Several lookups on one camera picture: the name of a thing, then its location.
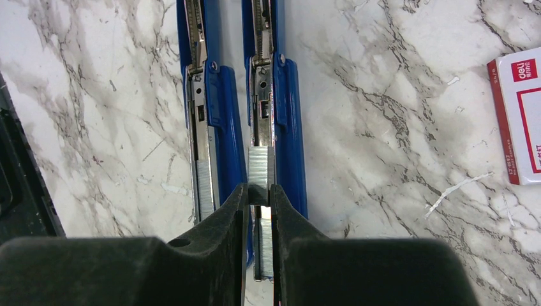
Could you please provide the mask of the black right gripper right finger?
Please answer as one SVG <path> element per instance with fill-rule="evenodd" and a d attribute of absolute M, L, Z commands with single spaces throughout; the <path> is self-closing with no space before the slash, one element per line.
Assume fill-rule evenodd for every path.
<path fill-rule="evenodd" d="M 333 239 L 270 190 L 275 305 L 477 305 L 457 254 L 424 238 Z"/>

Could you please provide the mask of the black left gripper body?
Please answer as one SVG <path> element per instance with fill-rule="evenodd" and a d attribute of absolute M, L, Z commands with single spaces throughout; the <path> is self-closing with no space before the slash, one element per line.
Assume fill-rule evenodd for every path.
<path fill-rule="evenodd" d="M 1 243 L 66 235 L 1 78 Z"/>

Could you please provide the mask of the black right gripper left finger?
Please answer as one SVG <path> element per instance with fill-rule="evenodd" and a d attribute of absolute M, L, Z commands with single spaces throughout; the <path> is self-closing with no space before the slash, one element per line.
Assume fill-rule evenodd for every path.
<path fill-rule="evenodd" d="M 242 305 L 248 187 L 181 236 L 16 238 L 1 247 L 2 305 Z"/>

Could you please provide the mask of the grey staple strip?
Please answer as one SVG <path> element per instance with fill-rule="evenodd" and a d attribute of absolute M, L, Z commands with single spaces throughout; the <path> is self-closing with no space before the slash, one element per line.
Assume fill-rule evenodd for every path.
<path fill-rule="evenodd" d="M 249 202 L 256 206 L 269 206 L 269 190 L 275 184 L 274 148 L 250 147 L 248 150 Z"/>
<path fill-rule="evenodd" d="M 215 211 L 214 193 L 212 187 L 211 167 L 207 161 L 196 162 L 198 211 L 203 221 Z"/>
<path fill-rule="evenodd" d="M 259 218 L 255 221 L 255 267 L 254 279 L 264 281 L 274 277 L 272 221 Z"/>

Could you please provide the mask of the blue black stapler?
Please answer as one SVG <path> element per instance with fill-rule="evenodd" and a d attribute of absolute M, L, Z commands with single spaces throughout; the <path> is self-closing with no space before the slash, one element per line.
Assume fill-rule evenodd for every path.
<path fill-rule="evenodd" d="M 307 217 L 299 77 L 296 62 L 285 56 L 285 17 L 284 1 L 242 2 L 249 148 L 274 148 L 275 184 L 282 186 L 292 206 Z M 255 221 L 272 220 L 270 204 L 251 205 L 251 213 L 255 267 Z"/>

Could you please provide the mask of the red white staple box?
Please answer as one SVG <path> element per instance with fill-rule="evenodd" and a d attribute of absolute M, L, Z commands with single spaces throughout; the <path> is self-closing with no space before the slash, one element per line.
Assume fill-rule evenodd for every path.
<path fill-rule="evenodd" d="M 501 141 L 512 184 L 540 183 L 540 48 L 487 64 Z"/>

